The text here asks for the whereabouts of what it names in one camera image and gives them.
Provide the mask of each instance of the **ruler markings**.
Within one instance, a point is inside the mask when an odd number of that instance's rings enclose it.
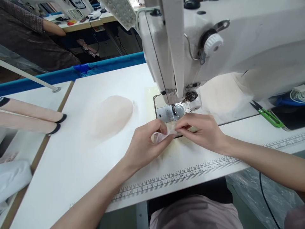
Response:
[[[281,140],[273,141],[264,144],[263,146],[272,149],[281,150],[291,145],[302,143],[303,141],[305,141],[305,133],[301,133]],[[223,156],[215,160],[211,160],[208,162],[187,167],[185,169],[163,174],[155,178],[151,178],[139,183],[122,187],[111,202],[115,203],[130,197],[151,192],[179,182],[184,182],[186,180],[193,179],[195,177],[202,176],[210,172],[228,168],[240,163],[243,162],[237,158]]]

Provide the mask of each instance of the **green handled scissors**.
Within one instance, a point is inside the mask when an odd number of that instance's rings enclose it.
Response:
[[[263,108],[261,105],[259,105],[254,100],[252,100],[252,101],[254,104],[253,103],[250,103],[250,104],[255,108],[255,110],[258,111],[258,113],[260,113],[265,119],[267,119],[267,121],[269,123],[271,123],[276,128],[284,127],[284,124],[277,117],[275,117],[272,113],[267,111],[265,108]]]

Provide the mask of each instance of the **white table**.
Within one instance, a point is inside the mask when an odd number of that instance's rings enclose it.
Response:
[[[55,20],[56,18],[58,17],[63,17],[64,14],[57,14],[57,15],[49,15],[47,17],[44,17],[44,19],[48,20],[48,21],[53,21]],[[83,29],[88,29],[90,28],[91,26],[92,27],[95,27],[95,26],[101,26],[103,25],[103,22],[101,21],[101,17],[100,16],[98,19],[95,19],[95,20],[91,20],[91,22],[89,22],[89,20],[86,20],[84,22],[76,22],[75,24],[73,25],[67,25],[67,21],[63,21],[61,22],[61,24],[59,24],[58,26],[60,28],[62,28],[66,33],[68,32],[74,32],[74,31],[78,31],[78,30],[83,30]]]
[[[151,108],[149,103],[152,102],[152,98],[147,98],[145,88],[153,86],[155,83],[147,64],[76,80],[63,109],[69,119],[63,123],[61,131],[50,139],[11,229],[50,228],[106,175],[125,154],[134,129],[145,124],[147,117],[151,117],[151,110],[147,106]],[[121,95],[133,100],[136,106],[134,114],[126,127],[116,136],[105,142],[92,140],[92,114],[96,107],[111,95]],[[250,105],[245,108],[245,116],[255,114],[257,112]],[[259,115],[222,125],[221,129],[225,134],[255,144],[266,144],[305,132],[304,129],[292,132],[276,129]],[[304,142],[305,137],[299,144],[283,150],[288,153],[300,151],[304,148]],[[233,162],[228,166],[224,164],[225,168],[221,171],[213,168],[216,164],[227,163],[230,160]],[[198,170],[204,169],[201,175],[192,175],[197,167]],[[129,179],[107,211],[133,205],[247,167],[248,165],[236,159],[227,159],[181,137],[175,139],[160,158]],[[180,175],[185,178],[183,182],[177,182],[177,176]],[[160,183],[163,178],[170,185]]]
[[[69,81],[56,84],[55,86],[61,87],[61,90],[57,93],[53,93],[52,90],[47,87],[41,87],[6,95],[6,97],[60,111],[70,93],[73,82]],[[18,152],[15,160],[29,161],[32,172],[34,172],[49,138],[50,137],[42,133],[20,130],[16,133],[15,137],[11,141],[4,153],[4,156]],[[0,215],[1,229],[10,227],[25,191],[26,188],[9,198],[9,207]]]

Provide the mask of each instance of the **person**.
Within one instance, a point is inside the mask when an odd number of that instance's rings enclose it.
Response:
[[[188,129],[191,126],[197,127],[199,131],[190,132]],[[166,133],[166,125],[160,120],[153,120],[138,127],[125,156],[97,185],[74,204],[52,226],[52,229],[96,228],[120,186],[158,157],[175,137],[175,135],[169,135],[160,143],[153,144],[151,136],[155,131]],[[243,160],[285,187],[305,191],[305,176],[303,176],[305,159],[227,136],[220,130],[211,115],[186,114],[177,122],[176,131],[210,151]],[[242,228],[232,197],[226,193],[223,198],[217,186],[218,184],[215,189],[206,186],[205,192],[208,194],[216,192],[220,196],[218,198],[215,194],[210,195],[211,197],[201,195],[203,190],[200,188],[196,190],[198,193],[192,191],[191,195],[176,195],[180,199],[154,209],[150,228]],[[303,216],[298,220],[285,220],[285,227],[305,228],[304,220]],[[292,224],[298,224],[301,227],[293,227]]]
[[[0,45],[49,72],[80,64],[71,52],[59,47],[46,32],[66,33],[58,25],[37,17],[8,0],[0,1]]]

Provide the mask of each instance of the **hand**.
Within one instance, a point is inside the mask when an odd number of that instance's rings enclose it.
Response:
[[[134,131],[129,148],[123,157],[125,163],[132,168],[132,171],[136,172],[152,162],[175,138],[175,134],[171,134],[161,142],[154,144],[151,136],[156,131],[167,134],[167,127],[160,119],[150,121]]]
[[[199,131],[189,131],[192,126],[197,127]],[[212,115],[187,113],[177,122],[176,131],[199,146],[226,154],[227,136],[220,130]]]

